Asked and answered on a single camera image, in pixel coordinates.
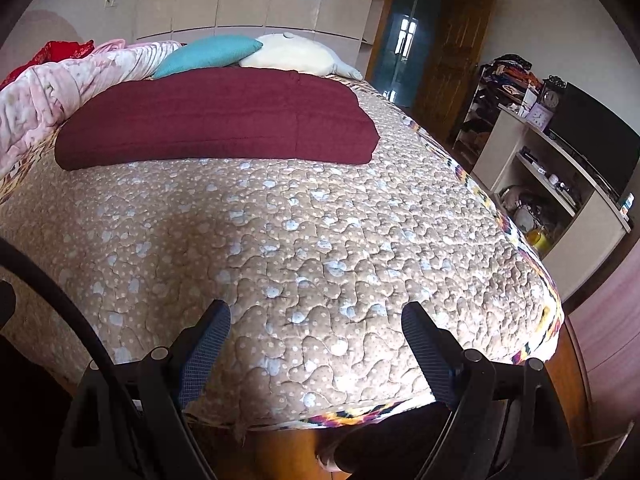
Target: wooden floor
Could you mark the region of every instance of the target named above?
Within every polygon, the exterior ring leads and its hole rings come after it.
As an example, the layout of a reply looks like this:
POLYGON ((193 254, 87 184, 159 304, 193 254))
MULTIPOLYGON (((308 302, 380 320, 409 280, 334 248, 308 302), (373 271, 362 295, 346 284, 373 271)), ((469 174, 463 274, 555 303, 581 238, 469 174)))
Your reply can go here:
MULTIPOLYGON (((576 447, 591 440, 588 402, 574 346, 562 327, 558 350, 546 363, 556 387, 564 415, 576 447)), ((337 480, 344 473, 329 473, 316 462, 318 438, 334 430, 289 430, 250 432, 244 445, 236 444, 229 432, 214 428, 195 428, 220 480, 337 480)))

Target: black tv screen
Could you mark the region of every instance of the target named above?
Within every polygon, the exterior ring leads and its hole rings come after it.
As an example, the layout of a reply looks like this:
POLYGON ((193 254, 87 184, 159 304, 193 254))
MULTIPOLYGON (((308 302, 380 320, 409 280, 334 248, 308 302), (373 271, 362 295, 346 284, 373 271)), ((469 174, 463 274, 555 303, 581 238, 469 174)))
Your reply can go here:
POLYGON ((640 156, 640 136, 625 121, 568 83, 548 130, 587 160, 620 198, 640 156))

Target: pink floral blanket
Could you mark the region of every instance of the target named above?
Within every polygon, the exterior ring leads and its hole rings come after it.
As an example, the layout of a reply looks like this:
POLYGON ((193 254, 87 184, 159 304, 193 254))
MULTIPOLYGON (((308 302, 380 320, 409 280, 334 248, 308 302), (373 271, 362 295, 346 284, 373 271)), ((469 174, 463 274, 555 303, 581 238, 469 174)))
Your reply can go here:
POLYGON ((149 77, 179 47, 177 41, 125 47, 124 40, 113 40, 83 59, 29 67, 0 91, 0 178, 89 99, 149 77))

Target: black cable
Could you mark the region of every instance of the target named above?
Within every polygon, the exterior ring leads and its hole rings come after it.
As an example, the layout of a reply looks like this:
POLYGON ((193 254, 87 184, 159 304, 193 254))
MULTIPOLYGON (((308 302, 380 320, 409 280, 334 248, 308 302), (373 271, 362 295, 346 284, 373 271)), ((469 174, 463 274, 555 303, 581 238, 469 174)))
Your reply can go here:
POLYGON ((120 402, 136 436, 144 444, 149 445, 150 439, 146 426, 126 387, 118 380, 113 361, 78 307, 46 272, 2 237, 0 237, 0 266, 12 272, 37 292, 74 331, 100 369, 110 392, 120 402))

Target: quilted bedspread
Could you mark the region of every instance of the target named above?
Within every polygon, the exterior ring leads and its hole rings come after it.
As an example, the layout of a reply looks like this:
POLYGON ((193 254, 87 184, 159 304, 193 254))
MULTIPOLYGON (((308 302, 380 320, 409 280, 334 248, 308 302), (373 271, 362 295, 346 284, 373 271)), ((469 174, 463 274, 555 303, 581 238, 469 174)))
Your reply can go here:
MULTIPOLYGON (((517 229, 402 112, 366 83, 350 86, 381 137, 369 164, 190 159, 66 172, 49 139, 2 181, 0 232, 119 363, 170 345, 225 300, 232 331, 188 407, 213 424, 353 423, 433 401, 401 332, 413 300, 464 348, 548 358, 558 294, 517 229)), ((79 341, 2 277, 18 295, 3 334, 79 381, 89 361, 79 341)))

